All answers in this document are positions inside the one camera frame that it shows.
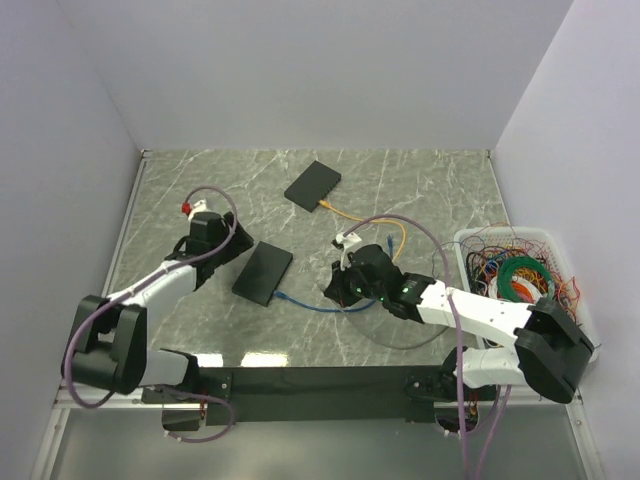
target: tangled wires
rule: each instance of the tangled wires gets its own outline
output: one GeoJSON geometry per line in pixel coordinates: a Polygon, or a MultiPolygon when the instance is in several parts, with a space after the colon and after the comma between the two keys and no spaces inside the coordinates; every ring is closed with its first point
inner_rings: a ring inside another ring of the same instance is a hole
{"type": "Polygon", "coordinates": [[[576,321],[580,290],[575,277],[562,279],[543,242],[516,237],[511,245],[467,249],[465,269],[473,293],[527,303],[549,295],[576,321]]]}

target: black metal bar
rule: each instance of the black metal bar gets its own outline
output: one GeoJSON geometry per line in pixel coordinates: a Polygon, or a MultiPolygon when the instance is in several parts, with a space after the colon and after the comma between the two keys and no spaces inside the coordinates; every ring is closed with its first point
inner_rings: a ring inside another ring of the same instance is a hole
{"type": "MultiPolygon", "coordinates": [[[[210,395],[229,399],[239,422],[402,418],[433,422],[434,403],[452,402],[455,389],[437,366],[202,368],[210,395]]],[[[481,401],[495,387],[477,390],[481,401]]],[[[145,403],[172,403],[166,394],[145,392],[145,403]]],[[[207,425],[222,425],[228,412],[207,409],[207,425]]]]}

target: white plastic basket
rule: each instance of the white plastic basket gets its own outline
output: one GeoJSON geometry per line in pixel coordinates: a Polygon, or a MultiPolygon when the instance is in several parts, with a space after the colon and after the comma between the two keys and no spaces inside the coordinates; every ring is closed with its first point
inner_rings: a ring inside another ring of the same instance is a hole
{"type": "MultiPolygon", "coordinates": [[[[469,279],[467,277],[465,258],[469,251],[478,251],[486,246],[510,246],[526,248],[526,240],[533,240],[541,245],[541,251],[548,256],[549,267],[560,274],[563,281],[569,280],[573,274],[569,270],[567,263],[560,254],[558,244],[555,242],[551,234],[540,228],[529,227],[488,227],[488,228],[470,228],[457,232],[453,240],[455,242],[454,251],[460,268],[460,276],[465,290],[470,291],[469,279]]],[[[593,327],[593,322],[589,316],[583,302],[578,302],[575,310],[576,321],[580,324],[582,331],[589,337],[589,340],[599,347],[600,339],[593,327]]],[[[590,362],[595,361],[600,353],[600,348],[596,348],[591,356],[590,362]]]]}

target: cable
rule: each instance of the cable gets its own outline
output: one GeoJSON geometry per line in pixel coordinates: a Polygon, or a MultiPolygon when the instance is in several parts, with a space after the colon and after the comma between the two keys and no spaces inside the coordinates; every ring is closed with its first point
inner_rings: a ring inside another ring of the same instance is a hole
{"type": "Polygon", "coordinates": [[[227,200],[227,202],[229,202],[229,205],[231,207],[231,211],[233,212],[233,223],[229,227],[229,234],[227,235],[227,238],[225,238],[224,241],[220,245],[218,245],[216,248],[214,248],[213,250],[211,250],[211,251],[209,251],[207,253],[204,253],[202,255],[198,255],[197,257],[193,257],[193,258],[184,260],[182,262],[174,263],[174,264],[170,265],[169,267],[167,267],[166,270],[158,270],[155,274],[151,275],[149,278],[147,278],[145,281],[140,283],[135,288],[131,288],[131,289],[127,290],[125,293],[123,293],[122,295],[120,295],[119,297],[114,298],[114,299],[110,300],[109,302],[105,303],[103,306],[101,306],[95,312],[93,312],[91,315],[89,315],[86,318],[86,320],[80,324],[78,329],[75,331],[75,333],[71,337],[71,340],[69,341],[69,346],[67,347],[67,351],[66,351],[65,356],[64,356],[64,368],[63,368],[63,370],[64,370],[64,379],[65,379],[65,382],[67,384],[67,389],[69,391],[69,395],[71,396],[71,398],[73,398],[73,401],[76,402],[81,407],[84,407],[84,408],[98,408],[98,407],[104,405],[111,398],[111,396],[114,393],[114,392],[107,393],[107,395],[105,395],[104,398],[102,398],[101,400],[99,400],[96,403],[88,403],[88,402],[85,402],[82,398],[80,398],[80,396],[78,395],[78,391],[76,390],[76,387],[73,384],[73,376],[72,376],[73,374],[72,374],[72,371],[71,371],[71,364],[73,362],[73,355],[75,353],[75,350],[76,350],[76,347],[78,345],[78,342],[80,341],[80,337],[89,329],[91,324],[97,318],[99,318],[100,315],[102,315],[103,313],[105,313],[109,309],[115,307],[116,305],[121,304],[125,300],[128,300],[129,298],[135,296],[139,291],[147,288],[149,285],[153,284],[156,280],[158,280],[162,276],[166,275],[167,273],[172,272],[173,270],[176,270],[178,268],[184,267],[186,265],[191,265],[193,263],[197,263],[197,262],[200,262],[202,260],[206,260],[207,258],[215,255],[216,253],[221,251],[224,247],[226,247],[227,244],[233,238],[233,235],[235,234],[236,228],[238,226],[238,210],[236,208],[236,204],[233,202],[233,199],[224,190],[222,190],[222,189],[220,189],[218,187],[203,185],[203,186],[200,186],[200,187],[197,187],[197,188],[194,188],[193,190],[191,190],[191,192],[189,192],[189,194],[187,195],[187,198],[185,199],[185,203],[188,203],[189,200],[191,199],[191,197],[195,193],[197,193],[197,192],[199,192],[201,190],[213,190],[214,192],[218,192],[219,194],[221,194],[227,200]]]}
{"type": "Polygon", "coordinates": [[[453,298],[451,297],[451,292],[449,290],[451,286],[451,270],[449,268],[449,260],[447,259],[447,255],[444,253],[444,250],[440,246],[440,242],[438,242],[438,239],[429,230],[427,230],[425,227],[423,227],[420,223],[416,222],[415,220],[411,220],[410,218],[407,218],[403,215],[397,215],[394,213],[374,215],[373,217],[369,217],[358,222],[357,224],[349,228],[346,232],[344,232],[343,235],[347,236],[350,233],[357,230],[358,228],[360,228],[361,226],[381,218],[396,218],[398,220],[402,220],[404,222],[410,223],[411,225],[413,225],[414,227],[422,231],[422,233],[424,233],[427,237],[431,239],[431,241],[436,246],[438,252],[440,253],[440,256],[442,257],[442,264],[444,267],[444,278],[445,278],[444,286],[445,286],[445,291],[447,292],[447,301],[449,302],[449,306],[451,307],[451,314],[453,315],[453,319],[456,324],[456,361],[458,364],[457,365],[458,374],[456,378],[456,394],[458,397],[458,419],[460,421],[460,441],[462,443],[462,461],[464,464],[465,476],[468,476],[469,457],[468,457],[468,450],[467,450],[467,426],[465,424],[464,384],[462,382],[462,348],[463,348],[462,324],[460,321],[460,314],[456,309],[456,305],[453,302],[453,298]]]}
{"type": "Polygon", "coordinates": [[[520,301],[520,297],[518,297],[518,294],[511,285],[511,279],[515,271],[520,268],[530,268],[542,275],[544,280],[547,282],[547,294],[550,298],[553,298],[555,284],[553,283],[551,273],[549,273],[549,270],[547,270],[538,260],[527,256],[508,258],[500,267],[500,270],[498,271],[498,292],[502,298],[512,302],[520,301]]]}
{"type": "MultiPolygon", "coordinates": [[[[478,392],[469,392],[469,403],[467,406],[469,414],[466,417],[466,426],[469,429],[469,434],[473,433],[478,427],[478,420],[480,419],[480,412],[478,411],[478,392]]],[[[448,417],[435,415],[436,423],[444,429],[445,437],[449,433],[458,433],[460,431],[460,421],[458,417],[448,417]]]]}
{"type": "MultiPolygon", "coordinates": [[[[523,299],[518,295],[518,302],[535,303],[542,298],[540,290],[533,283],[518,275],[511,277],[511,286],[516,295],[522,294],[526,297],[523,299]]],[[[493,277],[489,282],[489,298],[498,299],[498,277],[493,277]]]]}
{"type": "Polygon", "coordinates": [[[489,413],[487,413],[487,416],[478,425],[476,425],[476,428],[474,428],[473,431],[469,432],[469,434],[476,433],[478,430],[484,427],[489,421],[489,419],[493,416],[493,414],[496,411],[496,408],[498,408],[498,402],[500,401],[500,390],[501,390],[500,385],[498,385],[496,388],[496,398],[493,400],[493,405],[491,405],[491,410],[489,410],[489,413]]]}
{"type": "Polygon", "coordinates": [[[429,338],[427,338],[426,340],[422,340],[420,343],[416,343],[414,345],[407,345],[405,346],[398,346],[398,345],[389,345],[388,343],[384,343],[381,342],[380,340],[369,336],[368,333],[365,333],[363,330],[360,330],[360,327],[358,327],[351,318],[347,317],[347,320],[349,321],[349,323],[353,326],[353,328],[355,328],[358,333],[360,335],[362,335],[363,337],[367,338],[370,342],[375,343],[376,345],[380,345],[381,347],[385,347],[385,348],[390,348],[391,350],[403,350],[403,351],[407,351],[407,350],[415,350],[416,348],[420,348],[420,347],[424,347],[425,345],[433,342],[436,338],[438,338],[440,335],[442,335],[444,332],[447,331],[447,327],[442,327],[440,329],[440,331],[434,333],[433,335],[431,335],[429,338]]]}
{"type": "Polygon", "coordinates": [[[307,310],[313,310],[314,312],[321,312],[321,313],[357,313],[357,312],[362,312],[363,310],[366,310],[367,308],[371,307],[372,305],[374,305],[376,303],[375,300],[371,300],[369,303],[361,306],[361,307],[356,307],[356,308],[322,308],[322,307],[314,307],[312,305],[307,305],[306,303],[302,303],[298,300],[296,300],[295,298],[291,298],[289,295],[287,295],[286,293],[283,293],[279,290],[276,290],[275,292],[273,292],[273,296],[274,297],[278,297],[278,298],[282,298],[283,300],[288,300],[291,303],[293,303],[294,305],[298,305],[299,307],[302,308],[306,308],[307,310]]]}
{"type": "MultiPolygon", "coordinates": [[[[353,220],[354,222],[362,222],[362,218],[354,217],[353,215],[349,215],[348,213],[344,213],[344,212],[338,210],[337,208],[335,208],[333,205],[331,205],[326,200],[320,200],[318,202],[318,204],[320,204],[324,208],[327,208],[327,209],[331,210],[334,213],[337,213],[341,217],[348,218],[349,220],[353,220]]],[[[398,259],[398,257],[400,256],[400,254],[402,253],[402,250],[404,249],[404,245],[407,243],[407,229],[400,222],[396,222],[394,220],[377,220],[377,221],[372,221],[371,223],[389,223],[389,224],[393,224],[393,225],[396,225],[396,226],[400,227],[400,229],[402,230],[402,241],[400,242],[400,246],[398,247],[398,251],[393,256],[393,261],[395,262],[398,259]]]]}
{"type": "Polygon", "coordinates": [[[169,387],[167,385],[163,385],[162,386],[162,390],[167,392],[167,393],[170,393],[171,395],[175,395],[177,397],[193,398],[194,400],[203,400],[203,401],[205,401],[207,403],[216,403],[218,405],[222,405],[224,408],[226,408],[229,411],[229,423],[227,423],[227,425],[222,430],[220,430],[218,433],[216,433],[215,435],[211,435],[210,437],[189,438],[189,437],[183,437],[181,435],[178,435],[177,433],[165,431],[165,433],[168,436],[170,436],[171,438],[175,438],[179,442],[183,442],[183,443],[206,443],[206,442],[210,442],[212,440],[217,440],[218,438],[220,438],[220,437],[226,435],[227,433],[229,433],[229,430],[231,430],[233,428],[233,426],[236,424],[236,420],[238,418],[237,414],[236,414],[236,409],[233,408],[233,405],[231,405],[226,400],[223,400],[222,398],[212,397],[210,395],[200,395],[200,394],[197,394],[197,393],[181,392],[180,390],[176,390],[175,388],[171,388],[171,387],[169,387]]]}
{"type": "MultiPolygon", "coordinates": [[[[454,245],[454,244],[456,244],[456,243],[457,243],[457,244],[459,244],[461,247],[464,247],[464,248],[466,248],[467,250],[470,250],[470,251],[471,251],[471,247],[469,247],[469,246],[465,245],[465,243],[466,243],[469,239],[471,239],[471,238],[477,238],[477,239],[479,239],[479,240],[484,244],[484,239],[483,239],[482,237],[478,237],[477,235],[469,235],[467,238],[465,238],[465,239],[464,239],[463,241],[461,241],[461,242],[457,242],[457,241],[444,242],[444,243],[441,243],[441,244],[440,244],[440,246],[441,246],[441,247],[444,247],[445,245],[454,245]]],[[[436,256],[436,253],[438,253],[438,250],[434,250],[434,251],[433,251],[433,253],[431,254],[431,276],[432,276],[433,278],[435,278],[435,277],[436,277],[436,273],[435,273],[435,271],[436,271],[436,263],[435,263],[435,261],[434,261],[434,257],[436,256]]]]}
{"type": "Polygon", "coordinates": [[[482,467],[484,465],[484,459],[487,456],[487,452],[489,451],[489,446],[491,445],[491,441],[493,440],[493,435],[496,433],[496,427],[498,426],[498,422],[500,421],[500,417],[504,413],[505,408],[507,407],[507,401],[509,400],[509,395],[511,394],[511,385],[507,385],[507,388],[504,392],[504,397],[502,397],[502,405],[500,405],[500,410],[496,414],[493,419],[493,424],[491,425],[491,430],[487,434],[487,438],[484,441],[484,446],[482,447],[482,453],[480,454],[480,459],[478,460],[478,465],[476,467],[476,480],[480,480],[480,473],[482,472],[482,467]]]}

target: green cable coil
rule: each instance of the green cable coil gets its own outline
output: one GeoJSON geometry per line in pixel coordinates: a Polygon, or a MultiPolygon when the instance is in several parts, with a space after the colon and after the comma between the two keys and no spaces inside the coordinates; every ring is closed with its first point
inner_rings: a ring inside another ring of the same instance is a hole
{"type": "Polygon", "coordinates": [[[547,285],[549,286],[547,295],[550,298],[553,298],[556,288],[553,283],[551,273],[549,273],[549,270],[547,270],[544,265],[531,257],[513,257],[504,261],[498,271],[498,293],[500,293],[502,298],[511,302],[522,301],[511,285],[511,278],[519,268],[529,268],[542,275],[542,278],[544,278],[545,282],[547,282],[547,285]]]}

